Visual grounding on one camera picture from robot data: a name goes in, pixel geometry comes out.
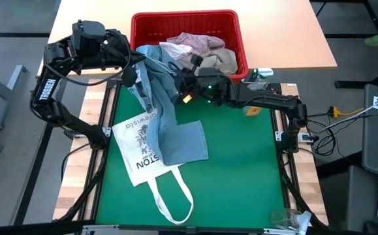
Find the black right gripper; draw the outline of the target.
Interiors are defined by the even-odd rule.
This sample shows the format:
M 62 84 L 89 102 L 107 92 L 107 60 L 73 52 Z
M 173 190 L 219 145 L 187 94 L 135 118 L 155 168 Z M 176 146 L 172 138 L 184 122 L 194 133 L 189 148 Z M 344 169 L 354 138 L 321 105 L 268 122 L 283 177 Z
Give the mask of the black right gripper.
M 195 67 L 201 66 L 204 58 L 198 54 L 191 56 Z M 187 104 L 197 97 L 205 99 L 213 106 L 234 106 L 234 83 L 225 74 L 214 68 L 201 68 L 199 74 L 189 69 L 176 71 L 177 103 Z

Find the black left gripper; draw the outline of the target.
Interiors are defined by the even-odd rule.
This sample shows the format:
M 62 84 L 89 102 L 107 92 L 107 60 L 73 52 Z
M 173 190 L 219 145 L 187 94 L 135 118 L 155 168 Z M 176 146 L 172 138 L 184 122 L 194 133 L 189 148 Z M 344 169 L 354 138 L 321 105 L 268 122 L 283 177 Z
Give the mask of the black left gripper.
M 125 87 L 132 87 L 136 83 L 137 73 L 134 67 L 146 56 L 140 52 L 131 52 L 129 43 L 124 35 L 116 29 L 107 29 L 105 40 L 102 42 L 102 64 L 104 67 L 126 67 L 121 74 L 121 81 Z

